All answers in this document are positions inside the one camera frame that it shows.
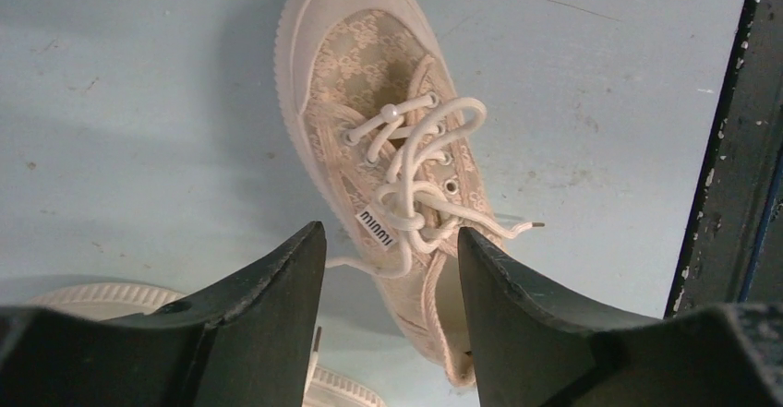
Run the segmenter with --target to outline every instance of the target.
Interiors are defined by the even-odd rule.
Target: scratched surface
[[[602,302],[659,316],[742,0],[419,0],[462,94],[508,243]],[[284,0],[0,0],[0,300],[143,281],[194,291],[324,221],[271,69]],[[390,406],[475,406],[329,270],[322,362]]]

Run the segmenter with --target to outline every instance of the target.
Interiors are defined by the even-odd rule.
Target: sneaker
[[[475,384],[458,229],[501,245],[540,225],[495,222],[466,140],[486,107],[457,96],[416,0],[288,0],[275,78],[299,157],[361,256],[327,267],[372,275],[416,349]]]
[[[36,296],[25,304],[103,321],[135,313],[148,315],[183,296],[151,285],[103,282],[65,287]],[[302,407],[386,407],[374,391],[317,365],[320,332],[318,328],[307,366]]]

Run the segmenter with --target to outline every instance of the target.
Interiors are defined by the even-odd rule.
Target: shoe sole
[[[337,216],[337,219],[347,228],[353,224],[350,220],[346,220],[347,215],[343,215],[344,211],[341,211],[334,198],[331,196],[330,189],[324,184],[323,179],[320,177],[318,168],[315,165],[314,156],[310,151],[309,144],[307,142],[307,136],[303,131],[303,124],[298,116],[298,110],[296,108],[293,86],[293,73],[291,64],[292,45],[296,41],[297,34],[301,25],[301,18],[305,10],[309,5],[310,0],[287,0],[283,13],[280,16],[280,22],[278,23],[277,36],[275,38],[275,52],[274,52],[274,80],[277,89],[277,97],[280,102],[280,110],[283,113],[283,120],[285,127],[288,129],[288,135],[294,142],[294,147],[299,155],[299,159],[305,164],[305,169],[310,175],[313,183],[315,183],[318,191],[323,195],[326,201],[329,203],[331,211]],[[421,17],[423,22],[427,24],[428,32],[435,36],[429,26],[424,12],[421,7],[418,6],[416,0],[408,0],[411,6],[417,7],[417,14]],[[432,51],[435,56],[443,61],[442,51],[440,47],[436,45]],[[449,82],[453,86],[451,75],[447,74]]]

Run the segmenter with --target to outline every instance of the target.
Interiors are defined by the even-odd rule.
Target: shoe
[[[96,321],[145,315],[183,297],[181,293],[143,284],[104,282],[75,285],[30,299],[27,305],[41,305]],[[374,391],[329,369],[317,365],[320,328],[307,368],[302,407],[386,407]]]
[[[327,267],[372,275],[416,349],[475,384],[458,229],[501,245],[541,225],[495,222],[466,140],[486,107],[457,97],[416,0],[288,0],[275,47],[283,120],[361,256]]]

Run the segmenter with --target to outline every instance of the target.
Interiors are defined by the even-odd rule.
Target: partially visible shoe
[[[299,157],[361,255],[327,267],[371,274],[417,350],[475,384],[458,229],[502,245],[542,225],[495,221],[466,139],[486,107],[457,97],[416,0],[288,0],[275,78]]]
[[[183,296],[151,285],[104,282],[65,287],[36,296],[26,304],[102,321],[135,313],[147,315]],[[302,407],[386,407],[374,391],[317,365],[319,341],[320,328],[307,369]]]

